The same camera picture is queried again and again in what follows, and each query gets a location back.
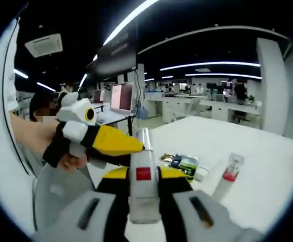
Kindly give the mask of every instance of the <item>ceiling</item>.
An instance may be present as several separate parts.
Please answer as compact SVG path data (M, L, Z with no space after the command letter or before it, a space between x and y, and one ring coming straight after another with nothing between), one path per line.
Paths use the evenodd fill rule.
M60 83L78 83L85 67L116 26L145 0L30 1L21 14L15 68L29 79L17 76L17 89L32 91L41 82L55 90ZM242 1L160 0L134 21L138 26L139 51L190 31L218 26L243 25L273 30L287 36L281 17L270 9ZM63 51L34 58L24 44L51 34L61 35ZM138 55L145 65L146 79L162 76L183 78L195 67L160 72L159 69L202 62L258 63L257 37L279 43L284 53L288 40L271 33L248 29L214 30L169 41ZM202 66L212 73L260 76L260 69L247 66Z

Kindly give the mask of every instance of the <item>person's hand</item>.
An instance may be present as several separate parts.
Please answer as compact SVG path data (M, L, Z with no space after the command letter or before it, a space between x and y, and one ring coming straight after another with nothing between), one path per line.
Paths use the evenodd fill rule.
M58 121L52 121L50 123L36 123L36 128L33 130L33 134L29 136L29 149L37 154L43 156L45 150L52 142L54 137ZM76 168L82 168L87 162L86 155L80 159L70 154L65 154L59 161L58 166L65 170L74 170Z

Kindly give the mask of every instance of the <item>office room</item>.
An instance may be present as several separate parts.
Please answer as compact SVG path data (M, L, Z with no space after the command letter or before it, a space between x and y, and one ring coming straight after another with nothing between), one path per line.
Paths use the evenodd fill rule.
M293 19L263 3L8 3L0 228L293 239Z

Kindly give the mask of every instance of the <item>red label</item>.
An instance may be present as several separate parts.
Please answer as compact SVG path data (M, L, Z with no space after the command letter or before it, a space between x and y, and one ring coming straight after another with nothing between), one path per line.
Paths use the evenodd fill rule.
M136 168L136 180L151 180L151 168L150 167Z

